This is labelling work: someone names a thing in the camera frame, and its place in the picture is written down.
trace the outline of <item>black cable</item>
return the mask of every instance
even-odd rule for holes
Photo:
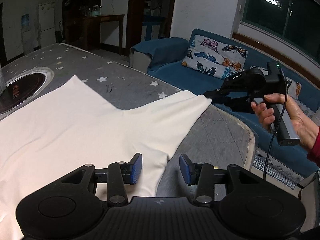
[[[269,161],[269,157],[270,157],[270,150],[271,150],[271,147],[272,147],[272,142],[273,142],[273,139],[279,129],[279,126],[280,126],[280,122],[282,121],[282,116],[284,114],[284,111],[285,111],[285,107],[287,105],[287,99],[288,99],[288,88],[287,88],[287,78],[285,77],[284,73],[283,73],[283,70],[282,68],[280,68],[280,74],[284,80],[284,83],[285,83],[285,98],[284,98],[284,105],[283,105],[283,109],[282,109],[282,112],[281,112],[281,115],[279,117],[279,121],[278,121],[278,124],[277,124],[277,127],[275,128],[275,130],[273,131],[273,134],[272,134],[272,137],[271,137],[271,141],[270,141],[270,144],[269,144],[269,149],[268,149],[268,153],[267,153],[267,158],[266,158],[266,162],[264,164],[264,169],[263,169],[263,179],[266,180],[266,172],[267,172],[267,165],[268,165],[268,161]]]

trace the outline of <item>hand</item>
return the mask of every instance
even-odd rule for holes
[[[273,104],[284,104],[285,95],[274,93],[265,95],[265,100]],[[267,109],[265,103],[258,106],[252,102],[251,107],[259,117],[262,126],[270,131],[270,124],[275,121],[272,108]],[[292,97],[288,96],[286,110],[290,116],[292,125],[297,135],[300,137],[300,145],[306,150],[311,151],[319,133],[319,127],[312,122],[300,109]]]

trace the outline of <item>window frame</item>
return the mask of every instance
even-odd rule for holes
[[[303,54],[305,54],[306,56],[310,57],[312,60],[314,60],[317,64],[320,64],[320,59],[317,59],[316,57],[314,57],[313,55],[311,55],[308,51],[306,51],[305,49],[303,49],[302,47],[300,47],[299,45],[295,44],[293,41],[285,38],[284,34],[286,31],[286,28],[288,26],[288,22],[289,22],[289,17],[290,17],[290,11],[291,11],[291,6],[292,6],[292,0],[289,0],[289,6],[288,6],[288,11],[287,11],[287,17],[286,17],[286,22],[284,25],[284,30],[282,32],[282,35],[279,33],[274,32],[273,30],[270,30],[262,25],[259,25],[257,23],[254,23],[252,21],[249,21],[246,19],[246,15],[247,15],[247,11],[248,11],[248,6],[249,6],[249,0],[245,1],[245,6],[244,6],[244,13],[242,15],[242,22],[248,23],[250,25],[253,25],[261,30],[264,30],[265,32],[268,32],[278,38],[280,38],[281,40],[291,44],[292,46],[294,46],[296,49],[300,50]]]

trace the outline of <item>refrigerator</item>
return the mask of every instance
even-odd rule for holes
[[[54,7],[52,3],[39,5],[40,46],[42,48],[56,43],[54,28]]]

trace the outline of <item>pink butterfly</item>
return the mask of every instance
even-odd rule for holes
[[[202,41],[200,43],[200,45],[204,46],[204,47],[208,47],[209,49],[212,49],[212,50],[214,50],[215,52],[218,53],[218,49],[217,49],[218,43],[216,41],[211,41],[209,39],[204,39],[204,41]]]

